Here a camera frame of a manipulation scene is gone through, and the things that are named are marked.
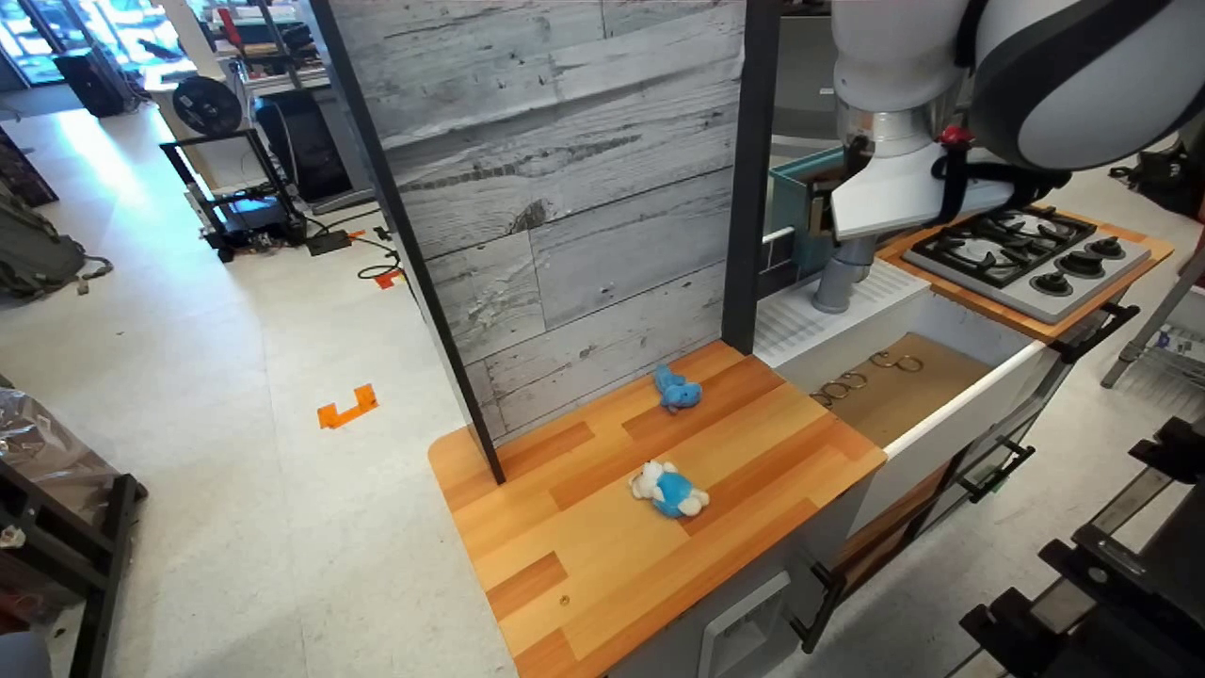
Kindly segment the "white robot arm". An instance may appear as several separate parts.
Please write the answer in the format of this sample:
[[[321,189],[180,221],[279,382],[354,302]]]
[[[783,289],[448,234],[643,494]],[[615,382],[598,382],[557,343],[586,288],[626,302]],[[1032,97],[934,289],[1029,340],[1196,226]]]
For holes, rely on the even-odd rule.
[[[834,0],[836,96],[871,162],[836,237],[1032,204],[1203,111],[1205,0]]]

